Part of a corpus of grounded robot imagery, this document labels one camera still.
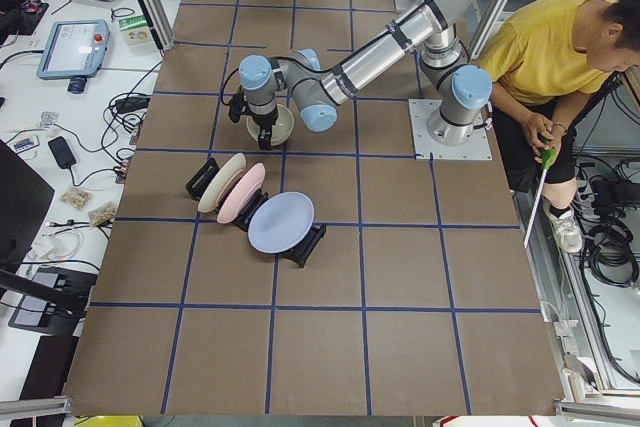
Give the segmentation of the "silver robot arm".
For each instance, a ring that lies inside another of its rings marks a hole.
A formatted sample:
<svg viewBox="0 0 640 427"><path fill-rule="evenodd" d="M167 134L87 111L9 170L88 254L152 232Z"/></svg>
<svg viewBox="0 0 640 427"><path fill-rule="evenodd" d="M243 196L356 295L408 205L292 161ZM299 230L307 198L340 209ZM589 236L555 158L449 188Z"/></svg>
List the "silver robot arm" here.
<svg viewBox="0 0 640 427"><path fill-rule="evenodd" d="M247 56L239 65L240 86L228 116L234 123L243 116L252 119L260 149L268 150L278 119L276 95L284 91L310 131L326 131L337 121L337 106L356 97L404 56L418 52L422 72L442 97L428 118L429 134L442 145L461 145L493 87L490 76L470 64L455 33L455 23L471 1L411 0L382 32L329 69L320 67L311 49L270 58Z"/></svg>

